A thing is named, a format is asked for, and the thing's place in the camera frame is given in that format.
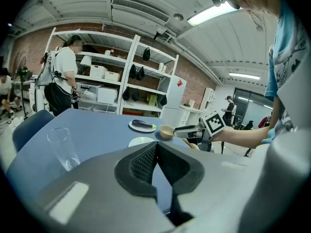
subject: white plate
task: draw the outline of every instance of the white plate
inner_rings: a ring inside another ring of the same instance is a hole
[[[132,122],[130,122],[128,125],[130,125],[130,127],[133,129],[133,130],[137,130],[137,131],[140,131],[140,132],[153,132],[156,130],[155,129],[147,129],[147,128],[142,128],[142,127],[136,127],[132,124]]]
[[[153,140],[149,137],[137,137],[134,138],[129,144],[128,147],[132,147],[132,146],[136,146],[139,144],[144,144],[144,143],[148,143],[148,142],[155,142],[156,140]]]

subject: ceiling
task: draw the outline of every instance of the ceiling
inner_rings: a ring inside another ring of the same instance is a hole
[[[267,83],[267,51],[274,41],[276,20],[262,15],[265,29],[257,31],[244,10],[226,14],[197,27],[187,19],[212,6],[211,0],[135,0],[154,7],[170,17],[165,25],[171,47],[209,75],[216,83],[236,83],[264,90]],[[183,21],[173,18],[180,13]],[[28,0],[13,26],[31,32],[43,27],[69,22],[118,23],[139,33],[155,35],[161,25],[142,13],[128,12],[111,6],[111,0]],[[249,79],[231,79],[229,72],[259,75]]]

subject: red diamond decoration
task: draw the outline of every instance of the red diamond decoration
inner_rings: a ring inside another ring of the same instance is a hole
[[[183,83],[181,82],[181,80],[178,81],[177,86],[180,87]]]

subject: brown bowl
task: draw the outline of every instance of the brown bowl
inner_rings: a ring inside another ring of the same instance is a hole
[[[164,140],[171,140],[174,136],[174,129],[169,125],[161,125],[159,131]]]

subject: clear glass cup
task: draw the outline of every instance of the clear glass cup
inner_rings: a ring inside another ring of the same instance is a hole
[[[48,133],[48,141],[56,157],[67,171],[80,164],[68,129],[53,129]]]

